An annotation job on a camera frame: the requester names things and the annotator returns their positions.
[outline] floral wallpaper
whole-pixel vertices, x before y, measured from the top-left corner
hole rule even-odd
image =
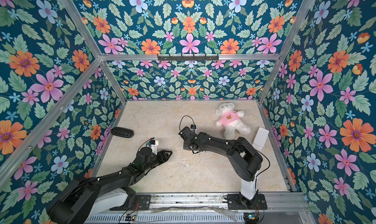
[[[89,177],[120,105],[98,68],[2,187],[0,223],[53,224],[46,213],[49,202],[74,176]]]
[[[320,224],[376,222],[375,0],[316,0],[266,100]]]
[[[0,0],[0,44],[1,165],[93,57],[59,0]]]

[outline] robotic arm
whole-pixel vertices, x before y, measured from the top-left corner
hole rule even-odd
[[[150,142],[155,146],[142,147],[137,152],[136,159],[118,172],[101,177],[73,179],[48,208],[51,220],[58,224],[81,224],[89,215],[109,208],[125,204],[125,208],[130,209],[135,197],[129,186],[137,183],[172,155],[172,151],[153,153],[153,150],[156,152],[157,141]]]

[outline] wall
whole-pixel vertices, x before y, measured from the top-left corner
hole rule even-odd
[[[264,102],[320,224],[376,222],[375,7],[317,0]]]
[[[252,54],[280,51],[302,2],[242,0],[237,10],[231,0],[141,1],[141,6],[132,6],[132,0],[77,0],[75,4],[103,53]],[[273,28],[276,16],[279,26]],[[185,48],[190,38],[193,48]],[[275,47],[265,49],[262,39],[275,40]],[[230,52],[227,47],[232,41]],[[148,99],[258,98],[274,64],[118,62],[114,62],[115,75],[127,97]]]

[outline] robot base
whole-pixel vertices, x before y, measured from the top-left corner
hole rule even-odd
[[[257,210],[257,208],[259,210],[268,209],[265,196],[261,193],[256,193],[252,200],[245,199],[241,194],[228,194],[227,200],[229,210]]]

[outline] white container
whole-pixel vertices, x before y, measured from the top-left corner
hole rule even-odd
[[[255,139],[253,140],[252,146],[257,150],[261,150],[262,148],[264,148],[268,135],[269,130],[260,127],[257,131]]]

